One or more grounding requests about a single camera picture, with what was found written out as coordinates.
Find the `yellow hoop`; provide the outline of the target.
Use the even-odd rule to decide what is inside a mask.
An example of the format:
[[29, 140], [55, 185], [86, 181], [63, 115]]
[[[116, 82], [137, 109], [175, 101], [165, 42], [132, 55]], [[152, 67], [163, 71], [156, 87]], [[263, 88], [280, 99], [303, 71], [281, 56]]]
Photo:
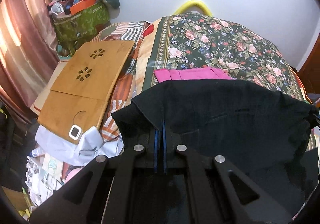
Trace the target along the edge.
[[175, 15], [186, 13], [188, 10], [198, 8], [204, 15], [213, 17], [213, 13], [204, 2], [200, 0], [189, 0], [182, 4], [175, 12]]

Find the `pink curtain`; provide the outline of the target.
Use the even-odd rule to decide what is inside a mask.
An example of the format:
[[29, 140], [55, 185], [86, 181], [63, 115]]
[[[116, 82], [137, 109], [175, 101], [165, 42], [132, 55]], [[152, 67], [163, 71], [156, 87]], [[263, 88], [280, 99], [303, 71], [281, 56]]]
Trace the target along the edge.
[[50, 1], [1, 0], [1, 101], [22, 123], [35, 117], [30, 106], [59, 60]]

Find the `green patterned storage bag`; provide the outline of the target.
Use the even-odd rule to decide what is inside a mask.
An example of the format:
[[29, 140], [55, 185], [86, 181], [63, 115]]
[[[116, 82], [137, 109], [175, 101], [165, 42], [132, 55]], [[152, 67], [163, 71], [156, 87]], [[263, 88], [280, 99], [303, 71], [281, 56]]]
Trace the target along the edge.
[[110, 14], [100, 2], [67, 18], [53, 22], [57, 41], [63, 52], [60, 56], [73, 56], [84, 43], [91, 41], [110, 23]]

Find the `white crumpled cloth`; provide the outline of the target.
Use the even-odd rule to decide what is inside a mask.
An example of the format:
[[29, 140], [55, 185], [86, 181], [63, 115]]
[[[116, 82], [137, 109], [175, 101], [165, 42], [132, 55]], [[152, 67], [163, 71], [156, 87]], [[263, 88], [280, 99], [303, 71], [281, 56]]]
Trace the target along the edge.
[[118, 156], [124, 148], [121, 137], [105, 141], [94, 126], [82, 134], [78, 144], [66, 141], [42, 125], [36, 132], [35, 140], [46, 153], [55, 159], [80, 167], [87, 165], [99, 155], [108, 158]]

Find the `orange box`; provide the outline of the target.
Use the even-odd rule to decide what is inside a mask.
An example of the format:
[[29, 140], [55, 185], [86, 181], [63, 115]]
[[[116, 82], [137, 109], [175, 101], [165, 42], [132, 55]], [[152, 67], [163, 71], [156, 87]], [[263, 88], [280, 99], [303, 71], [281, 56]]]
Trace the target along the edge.
[[72, 15], [93, 6], [97, 1], [96, 0], [82, 0], [70, 7], [70, 12]]

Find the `striped orange blanket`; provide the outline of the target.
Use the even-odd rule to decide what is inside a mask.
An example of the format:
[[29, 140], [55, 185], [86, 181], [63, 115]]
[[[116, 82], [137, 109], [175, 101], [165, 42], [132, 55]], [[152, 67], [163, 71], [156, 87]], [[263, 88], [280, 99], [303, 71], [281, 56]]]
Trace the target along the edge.
[[150, 25], [146, 21], [113, 23], [98, 33], [94, 41], [134, 41], [121, 72], [116, 80], [111, 97], [101, 123], [99, 132], [106, 142], [116, 141], [120, 131], [111, 116], [112, 113], [120, 110], [129, 103], [129, 95], [132, 94], [132, 84], [136, 74], [136, 61], [138, 52], [143, 40], [144, 31]]

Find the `pink folded pants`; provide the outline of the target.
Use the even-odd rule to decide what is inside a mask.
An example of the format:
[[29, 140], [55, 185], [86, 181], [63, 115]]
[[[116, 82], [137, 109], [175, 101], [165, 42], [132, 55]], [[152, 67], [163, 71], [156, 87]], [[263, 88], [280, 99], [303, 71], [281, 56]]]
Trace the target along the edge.
[[218, 68], [194, 68], [194, 69], [159, 69], [153, 72], [159, 83], [175, 80], [232, 80], [230, 76]]

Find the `wooden lap desk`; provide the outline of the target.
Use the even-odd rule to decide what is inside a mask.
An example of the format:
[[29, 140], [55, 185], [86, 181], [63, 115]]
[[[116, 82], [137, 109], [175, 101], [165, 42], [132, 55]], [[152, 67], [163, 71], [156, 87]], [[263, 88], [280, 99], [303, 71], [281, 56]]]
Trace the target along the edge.
[[89, 128], [99, 128], [134, 44], [121, 40], [83, 44], [50, 88], [39, 124], [73, 144]]

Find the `black pants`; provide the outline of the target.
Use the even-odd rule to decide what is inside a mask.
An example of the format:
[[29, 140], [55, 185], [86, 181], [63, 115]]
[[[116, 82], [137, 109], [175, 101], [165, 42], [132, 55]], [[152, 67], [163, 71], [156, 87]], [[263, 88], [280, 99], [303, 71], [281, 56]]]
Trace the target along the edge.
[[242, 80], [165, 81], [114, 112], [125, 148], [154, 138], [153, 167], [175, 165], [179, 144], [222, 155], [296, 214], [316, 187], [318, 155], [308, 151], [318, 109]]

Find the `floral green bedsheet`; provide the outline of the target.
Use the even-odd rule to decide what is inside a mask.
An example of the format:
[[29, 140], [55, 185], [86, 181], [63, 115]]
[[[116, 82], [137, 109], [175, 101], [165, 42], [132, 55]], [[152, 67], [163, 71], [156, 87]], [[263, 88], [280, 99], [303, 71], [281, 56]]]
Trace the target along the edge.
[[297, 74], [271, 41], [241, 24], [191, 12], [147, 27], [137, 60], [137, 92], [157, 84], [155, 70], [206, 67], [306, 101]]

